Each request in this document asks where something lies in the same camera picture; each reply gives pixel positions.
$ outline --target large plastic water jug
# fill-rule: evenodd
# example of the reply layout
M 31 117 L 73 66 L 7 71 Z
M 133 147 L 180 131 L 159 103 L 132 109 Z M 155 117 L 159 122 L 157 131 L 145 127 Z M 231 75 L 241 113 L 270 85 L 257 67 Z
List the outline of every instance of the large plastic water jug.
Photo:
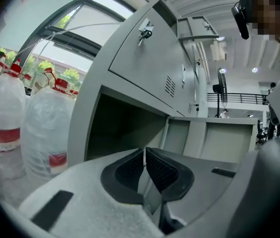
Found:
M 21 149 L 27 176 L 35 186 L 67 168 L 67 139 L 75 103 L 67 94 L 67 87 L 67 81 L 55 79 L 52 89 L 40 90 L 27 103 Z
M 23 83 L 18 78 L 21 67 L 14 64 L 0 76 L 0 177 L 16 179 L 25 175 L 21 148 L 20 127 L 26 97 Z

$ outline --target cabinet door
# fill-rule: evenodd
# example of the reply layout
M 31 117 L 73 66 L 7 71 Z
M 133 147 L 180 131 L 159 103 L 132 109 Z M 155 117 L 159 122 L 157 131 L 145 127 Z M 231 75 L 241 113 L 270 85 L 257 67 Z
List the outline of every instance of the cabinet door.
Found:
M 195 74 L 192 68 L 192 64 L 186 54 L 183 55 L 182 67 L 185 67 L 185 72 L 182 72 L 184 76 L 184 82 L 178 89 L 178 96 L 176 98 L 177 111 L 183 114 L 185 117 L 196 117 L 196 104 L 195 100 Z
M 139 28 L 149 19 L 152 36 L 139 45 Z M 121 46 L 110 71 L 132 82 L 172 108 L 182 80 L 184 50 L 164 19 L 151 9 L 138 22 Z

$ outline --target black headset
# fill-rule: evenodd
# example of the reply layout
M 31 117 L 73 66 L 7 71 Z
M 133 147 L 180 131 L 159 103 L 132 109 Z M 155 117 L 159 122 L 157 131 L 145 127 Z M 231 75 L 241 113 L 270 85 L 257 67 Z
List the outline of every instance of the black headset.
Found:
M 252 2 L 253 0 L 240 0 L 231 9 L 232 15 L 238 25 L 240 35 L 245 40 L 249 39 L 247 23 L 250 23 L 252 18 Z

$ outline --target railing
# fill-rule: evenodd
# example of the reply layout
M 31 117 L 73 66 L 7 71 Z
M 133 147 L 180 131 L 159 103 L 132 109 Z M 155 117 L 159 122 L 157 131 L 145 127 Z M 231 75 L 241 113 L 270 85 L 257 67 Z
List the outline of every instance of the railing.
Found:
M 207 101 L 217 102 L 217 93 L 209 93 Z M 267 95 L 262 94 L 228 93 L 227 102 L 268 105 Z

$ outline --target water bottle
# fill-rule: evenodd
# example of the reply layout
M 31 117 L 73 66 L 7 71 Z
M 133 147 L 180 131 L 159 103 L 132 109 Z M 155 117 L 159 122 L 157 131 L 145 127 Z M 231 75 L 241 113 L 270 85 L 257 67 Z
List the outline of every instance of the water bottle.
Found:
M 2 56 L 0 58 L 0 75 L 4 72 L 4 68 L 5 68 L 5 58 L 6 58 L 6 55 Z
M 16 64 L 0 76 L 0 178 L 16 179 L 25 175 L 20 128 L 24 117 L 26 96 L 18 78 L 22 68 Z
M 51 68 L 45 70 L 54 77 Z M 55 78 L 27 103 L 21 127 L 21 150 L 26 174 L 39 187 L 67 168 L 67 139 L 75 101 L 68 82 Z

